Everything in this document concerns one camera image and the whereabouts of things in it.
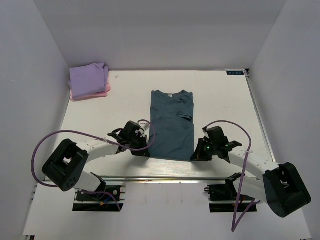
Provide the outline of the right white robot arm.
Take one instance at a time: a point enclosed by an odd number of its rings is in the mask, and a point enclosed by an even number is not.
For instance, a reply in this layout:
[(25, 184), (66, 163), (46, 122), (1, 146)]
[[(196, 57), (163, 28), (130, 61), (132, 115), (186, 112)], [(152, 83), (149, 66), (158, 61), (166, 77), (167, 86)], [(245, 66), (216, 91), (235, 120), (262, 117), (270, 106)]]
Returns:
[(242, 177), (241, 173), (235, 173), (227, 177), (224, 184), (205, 187), (212, 202), (247, 196), (268, 204), (277, 216), (285, 218), (312, 201), (293, 164), (279, 164), (245, 150), (241, 143), (229, 141), (219, 126), (204, 127), (203, 131), (207, 135), (198, 140), (191, 161), (208, 162), (218, 157), (249, 174)]

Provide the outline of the teal blue t shirt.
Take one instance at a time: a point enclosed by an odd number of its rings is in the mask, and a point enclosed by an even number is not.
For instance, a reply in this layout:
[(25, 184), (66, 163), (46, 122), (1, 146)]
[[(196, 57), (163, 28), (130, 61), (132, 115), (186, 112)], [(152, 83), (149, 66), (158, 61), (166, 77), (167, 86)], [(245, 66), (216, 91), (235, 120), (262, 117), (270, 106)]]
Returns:
[(148, 148), (151, 158), (189, 161), (194, 153), (194, 98), (193, 93), (151, 92), (150, 122), (155, 137)]

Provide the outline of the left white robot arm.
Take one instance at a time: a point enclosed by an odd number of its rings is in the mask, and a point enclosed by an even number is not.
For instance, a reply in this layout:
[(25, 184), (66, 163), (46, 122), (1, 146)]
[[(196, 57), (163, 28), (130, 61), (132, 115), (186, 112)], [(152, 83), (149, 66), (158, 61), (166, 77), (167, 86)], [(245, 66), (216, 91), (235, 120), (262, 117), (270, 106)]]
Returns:
[(61, 130), (61, 133), (75, 133), (93, 140), (76, 143), (68, 138), (64, 139), (43, 165), (42, 173), (63, 192), (71, 189), (81, 190), (99, 200), (105, 196), (105, 182), (98, 175), (84, 171), (85, 165), (93, 160), (125, 151), (130, 151), (134, 156), (149, 157), (148, 148), (155, 139), (152, 138), (151, 142), (147, 143), (148, 129), (151, 129), (152, 133), (155, 132), (153, 125), (142, 119), (138, 122), (128, 121), (124, 128), (115, 129), (106, 137)]

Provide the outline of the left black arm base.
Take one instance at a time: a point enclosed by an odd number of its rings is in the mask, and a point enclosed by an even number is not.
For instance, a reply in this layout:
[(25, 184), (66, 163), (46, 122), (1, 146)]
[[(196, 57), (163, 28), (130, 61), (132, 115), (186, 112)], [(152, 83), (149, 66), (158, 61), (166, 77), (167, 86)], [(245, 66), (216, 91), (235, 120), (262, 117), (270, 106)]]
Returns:
[(73, 212), (114, 212), (119, 213), (125, 203), (124, 185), (106, 185), (104, 192), (87, 194), (77, 190), (73, 202)]

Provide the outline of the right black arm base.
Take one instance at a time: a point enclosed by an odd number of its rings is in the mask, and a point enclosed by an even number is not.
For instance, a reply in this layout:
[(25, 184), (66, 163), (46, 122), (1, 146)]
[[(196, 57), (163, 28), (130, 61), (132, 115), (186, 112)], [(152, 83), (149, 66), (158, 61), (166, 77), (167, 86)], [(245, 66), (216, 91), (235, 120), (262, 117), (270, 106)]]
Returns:
[(223, 184), (209, 184), (204, 192), (209, 195), (210, 213), (233, 213), (236, 206), (237, 189), (233, 183), (239, 180), (241, 173), (228, 177)]

